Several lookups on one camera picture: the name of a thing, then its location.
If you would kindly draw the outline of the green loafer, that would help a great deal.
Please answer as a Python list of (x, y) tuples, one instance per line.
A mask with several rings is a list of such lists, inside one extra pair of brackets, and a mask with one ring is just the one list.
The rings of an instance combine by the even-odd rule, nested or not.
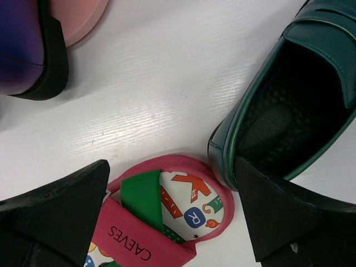
[(354, 119), (355, 2), (306, 1), (212, 133), (208, 158), (231, 190), (238, 157), (290, 181)]

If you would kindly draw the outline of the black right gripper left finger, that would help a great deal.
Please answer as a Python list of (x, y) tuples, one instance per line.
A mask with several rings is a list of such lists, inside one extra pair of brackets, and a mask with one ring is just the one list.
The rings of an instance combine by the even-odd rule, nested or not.
[(1, 201), (1, 266), (84, 266), (110, 174), (98, 160)]

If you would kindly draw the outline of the purple loafer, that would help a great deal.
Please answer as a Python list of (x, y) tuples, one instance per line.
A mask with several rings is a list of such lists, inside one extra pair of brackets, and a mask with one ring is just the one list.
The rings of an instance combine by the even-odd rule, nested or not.
[(1, 1), (1, 94), (48, 100), (65, 89), (68, 75), (62, 26), (50, 1)]

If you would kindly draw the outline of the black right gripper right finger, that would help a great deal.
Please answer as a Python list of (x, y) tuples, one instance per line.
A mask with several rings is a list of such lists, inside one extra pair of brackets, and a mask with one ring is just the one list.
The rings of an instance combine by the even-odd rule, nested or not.
[(236, 159), (238, 192), (262, 266), (355, 266), (355, 204)]

